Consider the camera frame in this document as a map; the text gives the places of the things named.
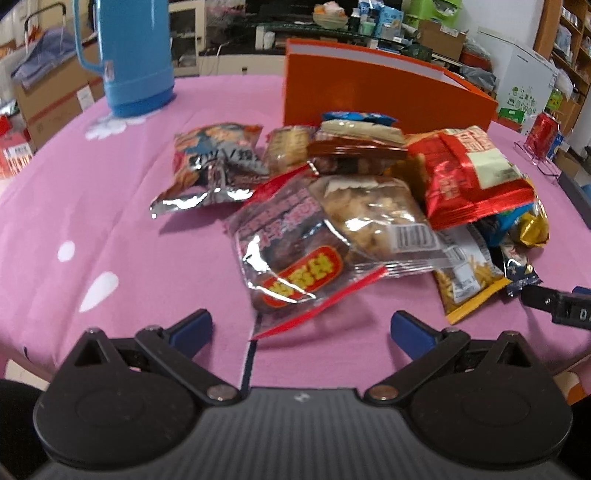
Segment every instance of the yellow snack bag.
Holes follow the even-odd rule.
[[[493,264],[486,242],[473,225],[460,225],[438,234],[444,247],[466,258],[458,267],[434,272],[447,319],[455,325],[511,280]]]

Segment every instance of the folded cloth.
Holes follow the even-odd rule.
[[[76,42],[72,34],[63,27],[50,28],[12,73],[12,79],[29,89],[75,54]]]

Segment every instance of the orange box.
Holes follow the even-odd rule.
[[[320,125],[325,112],[373,112],[398,119],[405,134],[478,125],[488,130],[497,102],[439,66],[347,44],[287,43],[284,125]]]

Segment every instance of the bowl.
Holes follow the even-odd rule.
[[[349,17],[340,15],[312,14],[314,23],[327,30],[342,30],[347,26]]]

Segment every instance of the clear plastic snack bag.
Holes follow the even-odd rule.
[[[228,221],[252,306],[262,314],[253,339],[294,328],[387,273],[378,262],[355,268],[352,259],[363,252],[332,225],[311,194],[314,182],[308,174],[286,183],[276,177]]]
[[[322,177],[310,186],[310,192],[337,231],[363,252],[358,258],[351,255],[358,271],[380,262],[389,277],[402,277],[466,261],[457,248],[441,244],[402,180]]]

